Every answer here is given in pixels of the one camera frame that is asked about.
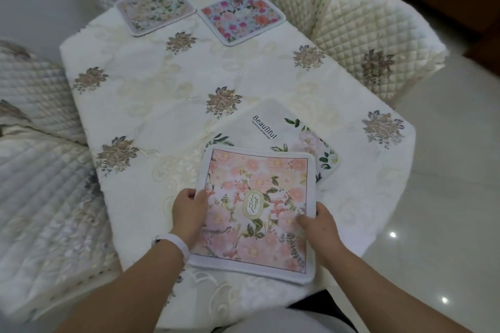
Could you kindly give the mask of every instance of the bracelet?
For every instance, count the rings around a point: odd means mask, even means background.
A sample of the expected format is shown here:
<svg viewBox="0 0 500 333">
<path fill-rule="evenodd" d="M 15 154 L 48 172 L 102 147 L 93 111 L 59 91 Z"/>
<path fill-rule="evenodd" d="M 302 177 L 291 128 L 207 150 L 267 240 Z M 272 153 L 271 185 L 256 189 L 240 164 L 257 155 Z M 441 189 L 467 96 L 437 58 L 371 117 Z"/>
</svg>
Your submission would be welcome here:
<svg viewBox="0 0 500 333">
<path fill-rule="evenodd" d="M 153 239 L 153 242 L 151 242 L 151 247 L 157 244 L 159 240 L 167 240 L 177 246 L 180 252 L 183 254 L 184 264 L 187 263 L 187 260 L 189 259 L 191 253 L 189 252 L 189 248 L 183 240 L 181 240 L 178 236 L 173 235 L 172 233 L 168 233 L 166 235 L 157 235 Z"/>
</svg>

